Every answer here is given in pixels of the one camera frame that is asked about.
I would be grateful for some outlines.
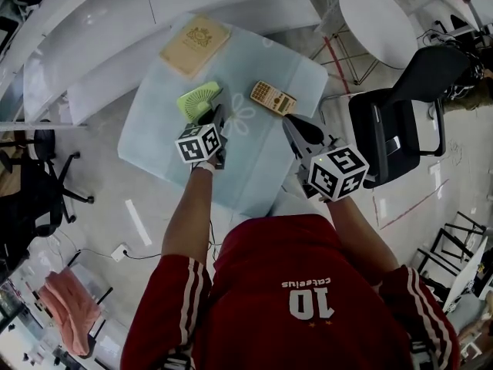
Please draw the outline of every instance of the floor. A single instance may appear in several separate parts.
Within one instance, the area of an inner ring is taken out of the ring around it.
[[[309,56],[321,45],[320,36],[313,29],[302,29],[273,39]],[[358,46],[345,40],[354,53]],[[336,43],[336,53],[340,54]],[[332,60],[325,49],[317,57],[320,63]],[[371,58],[356,59],[355,66],[364,72]],[[337,74],[334,64],[326,65],[330,73]],[[345,76],[347,66],[342,65]],[[361,86],[349,84],[351,91],[379,89],[392,86],[401,72],[379,65]],[[339,80],[330,78],[326,94],[343,94]],[[75,160],[66,181],[67,186],[84,195],[94,195],[94,205],[69,202],[77,221],[63,224],[55,238],[37,238],[32,242],[32,259],[29,266],[34,289],[38,288],[49,270],[61,270],[75,248],[88,248],[109,255],[121,243],[129,245],[135,257],[158,254],[163,233],[180,199],[182,191],[172,184],[121,160],[116,152],[119,134],[132,103],[134,92],[124,95],[107,106],[87,122],[86,129],[73,129],[57,133],[57,160],[61,165],[74,151],[82,158]],[[433,148],[438,144],[436,124],[428,118],[428,106],[415,105],[421,146]],[[327,103],[322,108],[328,129],[345,139],[350,139],[347,120],[347,99]],[[458,210],[479,223],[487,224],[491,203],[486,196],[490,190],[493,143],[493,109],[483,108],[472,112],[458,111],[445,117],[447,153],[441,158],[423,157],[421,165],[409,174],[375,190],[360,190],[353,195],[364,216],[396,254],[402,264],[413,264],[416,249],[429,245],[444,223],[452,222]],[[286,181],[293,186],[293,177]],[[152,245],[145,246],[129,217],[125,201],[135,205]],[[317,204],[327,217],[323,204]],[[230,218],[221,207],[213,208],[212,222],[216,242],[222,242]],[[212,250],[208,270],[213,273]],[[159,258],[134,261],[113,259],[84,251],[79,262],[103,276],[115,291],[107,301],[108,311],[120,324],[128,328],[146,282]]]

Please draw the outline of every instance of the yellow calculator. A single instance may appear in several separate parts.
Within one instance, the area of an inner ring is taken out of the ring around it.
[[[295,98],[281,92],[264,81],[259,81],[255,84],[250,98],[282,116],[292,113],[296,105]]]

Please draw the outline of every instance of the chair armrest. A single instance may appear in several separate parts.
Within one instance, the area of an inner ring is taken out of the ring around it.
[[[385,145],[384,124],[377,104],[372,104],[371,121],[374,128],[374,142],[377,150],[379,172],[375,177],[375,182],[384,183],[388,179],[387,146]]]
[[[440,137],[440,143],[435,151],[423,151],[420,150],[419,154],[421,156],[442,156],[447,150],[447,143],[445,140],[445,123],[444,123],[444,110],[441,105],[441,99],[435,100],[434,102],[435,116],[438,123],[438,135]]]

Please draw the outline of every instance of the white cube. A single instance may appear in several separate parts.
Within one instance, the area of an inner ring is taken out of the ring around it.
[[[354,145],[314,156],[308,183],[322,196],[336,201],[362,185],[369,165]]]
[[[184,163],[209,160],[221,147],[221,140],[213,123],[186,128],[175,140],[176,148]]]

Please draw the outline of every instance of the black office chair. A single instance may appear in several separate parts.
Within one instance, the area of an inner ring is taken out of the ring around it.
[[[12,159],[0,150],[0,162],[8,172],[13,171],[14,165],[21,166],[20,191],[0,197],[0,281],[29,256],[27,248],[33,238],[52,235],[62,223],[63,216],[68,223],[75,221],[75,215],[69,216],[64,196],[83,203],[94,203],[94,197],[81,197],[63,186],[70,163],[80,157],[79,153],[69,157],[60,177],[57,177],[52,162],[55,158],[55,133],[52,130],[36,130],[33,140],[0,143],[0,147],[26,144],[34,144],[37,160],[31,159],[27,150],[19,159]],[[49,223],[36,226],[36,221],[46,214],[49,214]]]
[[[445,153],[442,98],[469,67],[467,56],[450,46],[419,49],[391,89],[360,92],[349,102],[358,150],[370,164],[365,188],[391,182],[416,168],[421,156]],[[328,96],[320,104],[337,96]],[[421,150],[412,100],[434,102],[440,143]]]

